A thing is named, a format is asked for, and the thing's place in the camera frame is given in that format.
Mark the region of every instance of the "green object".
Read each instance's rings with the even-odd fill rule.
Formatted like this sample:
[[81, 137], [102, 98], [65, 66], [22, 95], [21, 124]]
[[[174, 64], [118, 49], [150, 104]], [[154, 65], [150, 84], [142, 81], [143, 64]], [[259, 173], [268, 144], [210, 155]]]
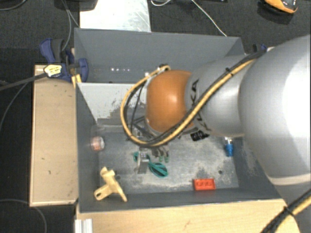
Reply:
[[[135, 162], [137, 162], [138, 155], [139, 155], [139, 152], [135, 152], [133, 154], [133, 159], [134, 159]], [[159, 163], [159, 162], [153, 163], [153, 162], [151, 162], [149, 155], [147, 155], [147, 159], [149, 160], [148, 167], [149, 167], [150, 171], [154, 175], [156, 175], [159, 178], [164, 178], [164, 177], [168, 176], [167, 169], [166, 169], [166, 167], [162, 163]]]

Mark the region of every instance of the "bin floor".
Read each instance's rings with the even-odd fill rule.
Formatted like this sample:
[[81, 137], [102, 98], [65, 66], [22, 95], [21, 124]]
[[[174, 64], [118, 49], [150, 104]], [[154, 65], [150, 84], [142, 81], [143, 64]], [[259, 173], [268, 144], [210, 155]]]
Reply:
[[[139, 148], [127, 141], [124, 133], [106, 133], [104, 138], [105, 149], [99, 153], [99, 168], [113, 169], [125, 194], [191, 191], [193, 179], [200, 178], [214, 178], [217, 189], [238, 187], [233, 158], [225, 155], [219, 137], [193, 142], [189, 135], [184, 135], [172, 141], [169, 162], [163, 161], [168, 170], [165, 178], [155, 176], [149, 169], [146, 174], [135, 173], [137, 163], [133, 154]], [[158, 162], [151, 151], [148, 154], [152, 162]]]

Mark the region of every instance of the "black floor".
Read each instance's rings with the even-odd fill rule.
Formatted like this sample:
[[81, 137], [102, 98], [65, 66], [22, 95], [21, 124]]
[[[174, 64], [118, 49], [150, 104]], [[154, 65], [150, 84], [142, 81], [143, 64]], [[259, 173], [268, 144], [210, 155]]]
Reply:
[[[294, 16], [279, 16], [258, 6], [259, 0], [218, 2], [196, 0], [228, 36], [242, 38], [246, 52], [253, 43], [275, 46], [310, 34], [311, 2], [299, 1]], [[78, 19], [79, 4], [68, 2]], [[0, 2], [0, 8], [6, 3]], [[190, 1], [175, 0], [164, 7], [149, 4], [151, 28], [155, 32], [220, 35], [210, 20]], [[9, 12], [0, 12], [0, 81], [15, 82], [33, 74], [40, 56], [38, 44], [45, 38], [66, 39], [67, 14], [59, 0], [28, 0]], [[0, 92], [0, 118], [18, 88]], [[0, 199], [28, 201], [31, 158], [32, 86], [17, 97], [0, 132]], [[73, 206], [44, 207], [48, 232], [73, 232]], [[0, 202], [0, 233], [44, 232], [37, 211], [19, 202]]]

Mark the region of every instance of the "white paper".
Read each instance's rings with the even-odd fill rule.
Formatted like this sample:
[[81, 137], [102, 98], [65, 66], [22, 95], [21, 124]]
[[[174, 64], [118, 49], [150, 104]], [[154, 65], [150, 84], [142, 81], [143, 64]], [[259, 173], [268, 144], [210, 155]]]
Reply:
[[147, 0], [98, 0], [93, 10], [80, 12], [80, 27], [150, 32]]

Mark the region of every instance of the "yellow cable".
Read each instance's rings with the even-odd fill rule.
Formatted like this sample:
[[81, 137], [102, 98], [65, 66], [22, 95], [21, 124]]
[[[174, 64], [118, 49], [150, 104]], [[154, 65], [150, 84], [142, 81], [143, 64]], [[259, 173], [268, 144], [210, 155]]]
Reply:
[[[187, 127], [187, 125], [193, 120], [193, 118], [195, 117], [195, 115], [197, 114], [197, 112], [204, 106], [204, 104], [206, 103], [206, 101], [221, 87], [223, 86], [229, 79], [232, 78], [233, 75], [237, 74], [239, 71], [241, 71], [242, 69], [244, 69], [246, 66], [248, 66], [251, 62], [253, 62], [253, 60], [249, 60], [243, 64], [241, 64], [240, 66], [238, 66], [237, 68], [233, 69], [230, 73], [226, 74], [221, 80], [219, 80], [202, 98], [202, 100], [195, 106], [195, 108], [193, 109], [193, 111], [191, 111], [191, 113], [188, 115], [188, 117], [183, 121], [183, 123], [177, 127], [176, 130], [174, 130], [169, 136], [167, 136], [165, 139], [163, 139], [162, 141], [155, 143], [155, 144], [151, 144], [150, 147], [157, 147], [160, 146], [162, 144], [165, 144], [167, 142], [169, 142], [170, 140], [172, 140], [174, 137], [176, 137], [177, 135], [179, 135], [183, 129], [185, 127]], [[127, 133], [127, 135], [136, 143], [139, 144], [148, 144], [148, 142], [146, 141], [141, 141], [138, 138], [136, 138], [134, 135], [132, 135], [132, 133], [130, 132], [129, 128], [126, 125], [124, 116], [123, 116], [123, 112], [124, 112], [124, 105], [125, 102], [127, 101], [128, 96], [131, 94], [131, 92], [133, 90], [135, 90], [137, 87], [139, 87], [142, 83], [144, 83], [148, 78], [156, 75], [159, 72], [159, 70], [154, 71], [153, 73], [151, 73], [149, 76], [145, 77], [144, 79], [140, 80], [138, 83], [136, 83], [130, 90], [128, 90], [128, 92], [126, 93], [122, 103], [121, 103], [121, 122], [122, 125], [124, 127], [125, 132]]]
[[[306, 198], [300, 205], [298, 205], [295, 209], [293, 209], [292, 213], [296, 216], [310, 205], [311, 205], [311, 196]], [[289, 217], [289, 215], [287, 215], [287, 217], [278, 226], [277, 232], [280, 230], [282, 225], [284, 226], [286, 224], [286, 222], [289, 221], [289, 219], [290, 219], [290, 217]]]

